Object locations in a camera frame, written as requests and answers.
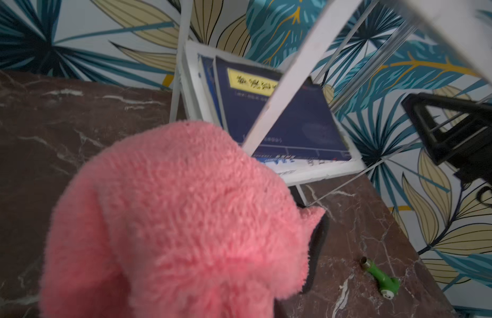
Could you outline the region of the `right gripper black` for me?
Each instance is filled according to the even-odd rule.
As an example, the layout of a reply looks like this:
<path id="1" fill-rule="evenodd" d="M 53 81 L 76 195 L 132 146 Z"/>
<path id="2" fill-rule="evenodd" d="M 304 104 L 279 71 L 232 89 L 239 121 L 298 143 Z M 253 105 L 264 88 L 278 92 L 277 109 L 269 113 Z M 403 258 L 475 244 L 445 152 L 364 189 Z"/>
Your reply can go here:
<path id="1" fill-rule="evenodd" d="M 430 94 L 409 94 L 401 102 L 434 164 L 457 169 L 464 184 L 482 179 L 488 183 L 476 199 L 492 194 L 492 104 Z"/>

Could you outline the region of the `pink fluffy cloth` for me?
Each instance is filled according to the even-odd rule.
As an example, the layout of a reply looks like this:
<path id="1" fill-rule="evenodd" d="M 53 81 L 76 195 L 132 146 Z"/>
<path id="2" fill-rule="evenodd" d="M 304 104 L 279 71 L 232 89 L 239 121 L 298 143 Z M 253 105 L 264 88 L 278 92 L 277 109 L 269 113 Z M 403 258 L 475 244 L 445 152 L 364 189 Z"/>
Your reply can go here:
<path id="1" fill-rule="evenodd" d="M 272 317 L 325 215 L 223 129 L 180 121 L 89 160 L 51 216 L 42 317 Z"/>

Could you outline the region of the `white book with Chinese title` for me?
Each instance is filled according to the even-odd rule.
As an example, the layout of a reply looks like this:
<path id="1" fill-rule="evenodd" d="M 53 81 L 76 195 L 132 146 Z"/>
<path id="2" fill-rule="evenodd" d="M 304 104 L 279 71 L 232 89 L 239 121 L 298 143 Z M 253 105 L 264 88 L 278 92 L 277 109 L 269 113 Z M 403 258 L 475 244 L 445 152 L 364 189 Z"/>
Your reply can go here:
<path id="1" fill-rule="evenodd" d="M 191 40 L 186 41 L 182 60 L 177 63 L 181 77 L 181 92 L 185 104 L 186 116 L 190 120 L 199 120 L 219 125 L 216 108 L 210 103 L 210 97 L 200 77 L 199 57 L 215 58 L 219 56 L 230 62 L 239 62 L 251 66 L 260 63 L 206 46 Z M 352 155 L 348 161 L 329 160 L 278 160 L 266 162 L 265 165 L 278 174 L 288 186 L 307 184 L 319 180 L 332 179 L 350 174 L 357 174 L 366 168 L 361 153 L 353 144 L 349 134 L 339 121 L 337 128 L 345 140 Z"/>

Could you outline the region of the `green plastic nozzle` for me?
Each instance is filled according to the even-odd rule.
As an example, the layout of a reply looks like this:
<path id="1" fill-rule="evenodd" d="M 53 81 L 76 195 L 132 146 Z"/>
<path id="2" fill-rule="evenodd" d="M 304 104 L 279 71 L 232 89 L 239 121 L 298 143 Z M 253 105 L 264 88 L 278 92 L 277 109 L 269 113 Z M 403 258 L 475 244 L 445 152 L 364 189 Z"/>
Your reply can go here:
<path id="1" fill-rule="evenodd" d="M 377 265 L 369 258 L 362 257 L 360 260 L 362 269 L 371 274 L 378 282 L 381 295 L 388 300 L 392 300 L 401 287 L 401 282 L 398 278 L 393 278 L 379 269 Z"/>

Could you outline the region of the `dark blue book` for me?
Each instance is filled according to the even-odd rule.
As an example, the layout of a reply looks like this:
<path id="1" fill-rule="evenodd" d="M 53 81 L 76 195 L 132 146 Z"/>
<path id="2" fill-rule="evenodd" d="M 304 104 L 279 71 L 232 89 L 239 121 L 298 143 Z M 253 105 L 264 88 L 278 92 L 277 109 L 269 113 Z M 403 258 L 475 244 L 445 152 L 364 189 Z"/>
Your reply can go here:
<path id="1" fill-rule="evenodd" d="M 220 57 L 199 57 L 200 77 L 216 108 L 219 126 L 238 144 L 267 103 L 282 73 L 234 63 Z M 307 78 L 267 133 L 254 157 L 348 161 L 351 154 L 328 109 L 320 86 Z"/>

